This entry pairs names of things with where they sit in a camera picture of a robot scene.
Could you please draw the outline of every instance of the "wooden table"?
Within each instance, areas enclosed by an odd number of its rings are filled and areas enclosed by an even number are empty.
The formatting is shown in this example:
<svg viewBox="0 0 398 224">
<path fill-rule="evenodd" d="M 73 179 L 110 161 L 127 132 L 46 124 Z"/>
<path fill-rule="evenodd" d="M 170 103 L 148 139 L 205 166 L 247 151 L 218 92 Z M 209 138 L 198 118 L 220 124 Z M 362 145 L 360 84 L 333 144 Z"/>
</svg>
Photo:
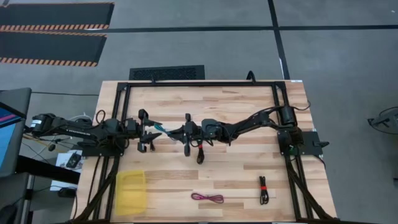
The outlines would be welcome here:
<svg viewBox="0 0 398 224">
<path fill-rule="evenodd" d="M 115 81 L 103 82 L 96 111 L 112 114 Z M 290 105 L 307 106 L 302 82 L 286 81 Z M 144 108 L 149 118 L 163 123 L 166 129 L 181 127 L 185 113 L 200 125 L 205 118 L 225 123 L 241 121 L 251 114 L 274 106 L 269 87 L 139 87 L 131 90 L 127 117 L 138 119 Z M 122 103 L 118 119 L 121 117 Z M 310 110 L 296 111 L 298 126 L 312 130 Z M 147 211 L 139 215 L 116 216 L 112 222 L 270 222 L 293 221 L 294 212 L 284 158 L 279 153 L 276 131 L 260 128 L 240 137 L 228 147 L 204 144 L 205 161 L 196 162 L 198 150 L 191 156 L 183 154 L 183 144 L 162 135 L 154 141 L 156 151 L 142 154 L 133 140 L 122 156 L 119 171 L 145 171 L 147 179 Z M 308 189 L 327 213 L 336 216 L 328 179 L 323 164 L 313 156 L 302 156 Z M 97 158 L 88 158 L 78 185 L 78 214 L 86 207 L 88 191 Z M 98 166 L 93 194 L 98 187 L 101 165 Z M 259 176 L 267 179 L 270 196 L 267 205 L 259 203 Z M 192 192 L 224 195 L 225 203 L 192 200 Z M 298 190 L 300 209 L 305 217 L 303 198 Z M 101 204 L 104 217 L 107 192 Z"/>
</svg>

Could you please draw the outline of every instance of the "orange and black striped edge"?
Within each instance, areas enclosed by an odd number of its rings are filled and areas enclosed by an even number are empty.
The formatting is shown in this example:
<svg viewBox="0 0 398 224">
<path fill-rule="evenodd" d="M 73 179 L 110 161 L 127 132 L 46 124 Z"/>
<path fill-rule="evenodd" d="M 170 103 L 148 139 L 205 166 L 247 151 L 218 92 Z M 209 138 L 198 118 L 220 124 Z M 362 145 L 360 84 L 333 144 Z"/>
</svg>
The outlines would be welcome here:
<svg viewBox="0 0 398 224">
<path fill-rule="evenodd" d="M 105 34 L 84 34 L 84 33 L 71 33 L 71 32 L 46 32 L 46 31 L 2 31 L 2 32 L 20 32 L 28 34 L 43 34 L 43 35 L 85 35 L 85 36 L 102 36 L 107 38 Z M 0 63 L 19 63 L 31 65 L 64 65 L 64 66 L 80 66 L 80 67 L 95 67 L 96 62 L 87 61 L 73 61 L 73 60 L 44 60 L 44 59 L 31 59 L 31 58 L 7 58 L 0 57 Z"/>
<path fill-rule="evenodd" d="M 113 4 L 114 2 L 76 2 L 76 3 L 35 3 L 45 5 L 62 5 L 62 4 Z M 73 30 L 73 29 L 107 29 L 108 24 L 69 24 L 69 25 L 1 25 L 0 31 L 5 30 Z"/>
</svg>

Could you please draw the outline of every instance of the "black floor mat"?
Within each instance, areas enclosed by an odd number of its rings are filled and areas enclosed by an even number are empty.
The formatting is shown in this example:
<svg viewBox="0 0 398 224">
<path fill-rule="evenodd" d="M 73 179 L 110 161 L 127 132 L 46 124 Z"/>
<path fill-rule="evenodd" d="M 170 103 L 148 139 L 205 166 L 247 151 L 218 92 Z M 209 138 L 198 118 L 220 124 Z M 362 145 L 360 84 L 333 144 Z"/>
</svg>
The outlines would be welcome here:
<svg viewBox="0 0 398 224">
<path fill-rule="evenodd" d="M 0 32 L 0 62 L 94 67 L 105 41 L 104 34 Z"/>
<path fill-rule="evenodd" d="M 10 4 L 0 7 L 0 30 L 106 29 L 114 3 Z"/>
<path fill-rule="evenodd" d="M 130 68 L 130 80 L 204 80 L 204 65 Z"/>
</svg>

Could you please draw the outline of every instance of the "table leg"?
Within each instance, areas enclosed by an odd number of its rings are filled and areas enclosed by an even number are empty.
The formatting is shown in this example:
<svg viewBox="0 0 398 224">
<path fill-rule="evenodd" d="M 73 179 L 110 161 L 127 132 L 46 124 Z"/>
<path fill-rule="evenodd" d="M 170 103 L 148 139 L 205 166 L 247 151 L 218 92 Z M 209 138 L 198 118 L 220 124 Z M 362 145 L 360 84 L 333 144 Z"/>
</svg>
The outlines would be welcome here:
<svg viewBox="0 0 398 224">
<path fill-rule="evenodd" d="M 16 172 L 27 172 L 32 175 L 47 177 L 71 184 L 78 184 L 80 178 L 78 172 L 40 162 L 25 156 L 18 156 Z"/>
</svg>

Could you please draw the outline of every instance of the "yellow basket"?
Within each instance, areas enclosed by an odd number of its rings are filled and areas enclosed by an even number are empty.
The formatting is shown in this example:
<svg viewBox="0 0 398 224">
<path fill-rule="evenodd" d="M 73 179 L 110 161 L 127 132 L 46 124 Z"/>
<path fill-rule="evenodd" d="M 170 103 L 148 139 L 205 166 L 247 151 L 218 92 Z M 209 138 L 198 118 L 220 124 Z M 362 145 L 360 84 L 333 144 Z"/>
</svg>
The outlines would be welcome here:
<svg viewBox="0 0 398 224">
<path fill-rule="evenodd" d="M 116 176 L 116 215 L 142 213 L 147 208 L 143 170 L 118 172 Z"/>
</svg>

